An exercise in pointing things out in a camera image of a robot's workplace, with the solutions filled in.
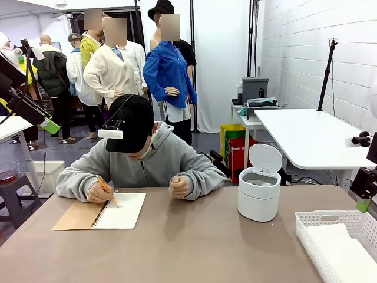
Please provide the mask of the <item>person left hand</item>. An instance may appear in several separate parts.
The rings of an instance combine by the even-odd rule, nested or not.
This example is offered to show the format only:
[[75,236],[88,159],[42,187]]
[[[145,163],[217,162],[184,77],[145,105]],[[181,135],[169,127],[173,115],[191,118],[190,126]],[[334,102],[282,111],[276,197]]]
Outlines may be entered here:
[[168,190],[172,198],[184,199],[189,192],[188,181],[183,176],[174,176],[170,180]]

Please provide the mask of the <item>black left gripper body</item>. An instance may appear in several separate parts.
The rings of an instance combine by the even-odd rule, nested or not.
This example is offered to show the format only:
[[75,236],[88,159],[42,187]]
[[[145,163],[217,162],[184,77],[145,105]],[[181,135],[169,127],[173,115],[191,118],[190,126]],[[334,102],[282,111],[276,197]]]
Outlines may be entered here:
[[25,73],[13,61],[1,54],[1,98],[6,102],[19,102],[22,92],[18,88],[25,82]]

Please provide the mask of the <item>person right hand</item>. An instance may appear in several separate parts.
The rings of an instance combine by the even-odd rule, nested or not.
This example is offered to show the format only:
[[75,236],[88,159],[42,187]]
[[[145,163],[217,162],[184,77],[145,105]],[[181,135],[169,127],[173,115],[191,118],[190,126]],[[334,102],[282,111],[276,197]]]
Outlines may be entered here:
[[104,189],[100,182],[92,184],[88,191],[87,200],[92,203],[104,203],[114,199],[114,188],[105,184],[107,189]]

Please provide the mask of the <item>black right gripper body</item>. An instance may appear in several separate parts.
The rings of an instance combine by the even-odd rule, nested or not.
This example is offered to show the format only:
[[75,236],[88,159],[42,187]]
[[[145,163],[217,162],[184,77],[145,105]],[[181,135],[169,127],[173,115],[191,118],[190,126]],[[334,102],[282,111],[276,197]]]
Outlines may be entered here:
[[372,199],[376,195],[376,168],[361,167],[351,184],[350,190],[361,199]]

